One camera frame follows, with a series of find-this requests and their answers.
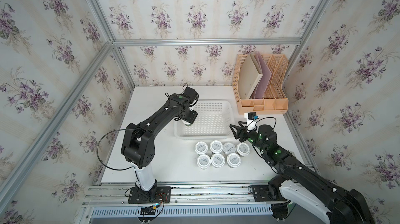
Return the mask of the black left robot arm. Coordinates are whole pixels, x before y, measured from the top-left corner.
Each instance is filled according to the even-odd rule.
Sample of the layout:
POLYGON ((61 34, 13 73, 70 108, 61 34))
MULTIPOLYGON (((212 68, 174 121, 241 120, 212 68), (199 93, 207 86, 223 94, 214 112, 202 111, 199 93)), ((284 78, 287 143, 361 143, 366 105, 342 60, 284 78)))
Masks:
POLYGON ((198 100, 197 91, 186 87, 183 93, 168 95, 165 104, 146 120, 127 126, 121 154, 127 162, 133 164, 137 178, 135 185, 140 192, 154 195, 157 189, 151 168, 151 161, 156 154, 154 141, 157 135, 172 120, 191 126, 198 116, 193 109, 198 100))

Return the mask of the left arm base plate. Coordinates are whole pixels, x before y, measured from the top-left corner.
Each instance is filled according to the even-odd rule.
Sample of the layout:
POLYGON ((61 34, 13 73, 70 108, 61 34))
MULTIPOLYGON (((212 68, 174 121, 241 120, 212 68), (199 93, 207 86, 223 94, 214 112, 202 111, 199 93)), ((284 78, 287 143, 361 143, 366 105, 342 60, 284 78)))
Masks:
POLYGON ((128 194, 129 204, 170 203, 172 187, 153 187, 144 191, 135 186, 128 194))

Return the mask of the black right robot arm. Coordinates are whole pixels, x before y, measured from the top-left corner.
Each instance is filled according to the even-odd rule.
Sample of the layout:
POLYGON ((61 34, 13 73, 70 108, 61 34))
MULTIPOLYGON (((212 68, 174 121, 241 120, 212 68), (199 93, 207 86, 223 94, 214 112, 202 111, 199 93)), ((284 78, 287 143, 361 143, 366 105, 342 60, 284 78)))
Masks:
POLYGON ((270 125, 248 130, 244 122, 230 125, 234 138, 249 142, 261 152, 261 158, 277 171, 268 182, 267 193, 273 200, 286 199, 300 205, 325 224, 373 224, 375 220, 365 197, 328 181, 307 168, 291 152, 278 144, 270 125))

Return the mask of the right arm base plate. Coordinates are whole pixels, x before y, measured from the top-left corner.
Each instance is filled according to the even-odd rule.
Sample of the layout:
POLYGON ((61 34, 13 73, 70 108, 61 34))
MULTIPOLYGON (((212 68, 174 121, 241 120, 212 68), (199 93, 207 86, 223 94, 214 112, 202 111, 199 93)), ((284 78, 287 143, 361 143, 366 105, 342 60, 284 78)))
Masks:
POLYGON ((250 193, 253 195, 255 202, 281 201, 280 192, 273 185, 251 185, 250 193))

